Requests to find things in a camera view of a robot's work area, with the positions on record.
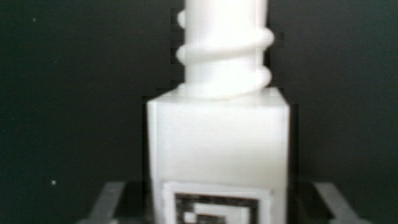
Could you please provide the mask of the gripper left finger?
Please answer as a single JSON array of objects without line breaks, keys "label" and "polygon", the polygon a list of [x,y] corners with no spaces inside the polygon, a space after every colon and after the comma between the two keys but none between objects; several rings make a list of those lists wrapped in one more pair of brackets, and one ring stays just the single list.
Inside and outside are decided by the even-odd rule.
[{"label": "gripper left finger", "polygon": [[109,182],[104,186],[90,216],[76,224],[120,224],[115,217],[127,183]]}]

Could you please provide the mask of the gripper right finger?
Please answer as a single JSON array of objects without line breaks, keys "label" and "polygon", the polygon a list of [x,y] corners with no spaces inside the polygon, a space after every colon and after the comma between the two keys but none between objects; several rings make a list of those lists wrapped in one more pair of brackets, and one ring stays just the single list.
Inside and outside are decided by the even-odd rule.
[{"label": "gripper right finger", "polygon": [[337,184],[315,182],[314,189],[317,202],[326,213],[326,224],[376,224],[360,216]]}]

